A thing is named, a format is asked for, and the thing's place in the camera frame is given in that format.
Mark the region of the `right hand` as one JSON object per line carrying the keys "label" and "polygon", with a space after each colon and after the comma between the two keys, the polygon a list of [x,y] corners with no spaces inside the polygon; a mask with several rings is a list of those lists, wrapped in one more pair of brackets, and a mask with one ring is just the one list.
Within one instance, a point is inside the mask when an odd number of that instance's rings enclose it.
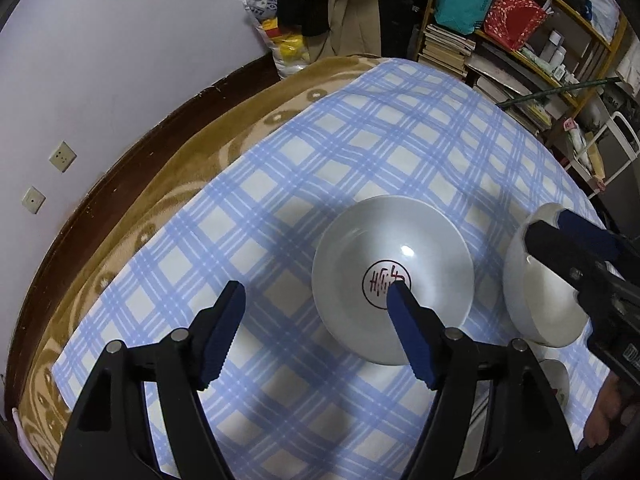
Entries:
{"label": "right hand", "polygon": [[609,372],[585,423],[578,448],[605,445],[613,434],[613,426],[626,430],[639,414],[639,393],[614,372]]}

